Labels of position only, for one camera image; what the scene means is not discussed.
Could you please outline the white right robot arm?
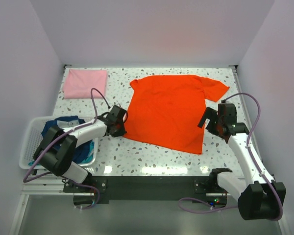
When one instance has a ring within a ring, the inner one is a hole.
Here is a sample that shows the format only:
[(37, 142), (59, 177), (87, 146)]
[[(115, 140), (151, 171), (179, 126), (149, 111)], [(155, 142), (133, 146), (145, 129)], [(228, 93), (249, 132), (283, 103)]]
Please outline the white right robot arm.
[(222, 101), (217, 110), (207, 107), (198, 127), (205, 127), (228, 144), (245, 178), (239, 180), (229, 168), (212, 169), (206, 182), (210, 190), (228, 192), (237, 201), (244, 220), (281, 219), (286, 188), (266, 170), (250, 140), (251, 131), (237, 121), (235, 105)]

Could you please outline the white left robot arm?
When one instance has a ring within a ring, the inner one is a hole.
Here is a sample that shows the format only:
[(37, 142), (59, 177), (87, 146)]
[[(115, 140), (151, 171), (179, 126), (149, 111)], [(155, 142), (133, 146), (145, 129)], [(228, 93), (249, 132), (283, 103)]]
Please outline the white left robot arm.
[(96, 138), (124, 136), (127, 116), (127, 110), (115, 105), (109, 112), (78, 126), (51, 127), (33, 155), (33, 165), (40, 164), (55, 176), (73, 181), (80, 192), (87, 192), (92, 186), (91, 173), (73, 162), (75, 149)]

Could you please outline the orange t shirt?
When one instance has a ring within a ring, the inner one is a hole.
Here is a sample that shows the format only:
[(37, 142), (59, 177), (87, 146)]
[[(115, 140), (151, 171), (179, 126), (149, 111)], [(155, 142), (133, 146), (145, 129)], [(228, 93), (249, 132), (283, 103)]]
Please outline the orange t shirt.
[(220, 81), (197, 75), (152, 75), (130, 82), (125, 138), (201, 154), (204, 129), (197, 125), (205, 101), (219, 101), (230, 89)]

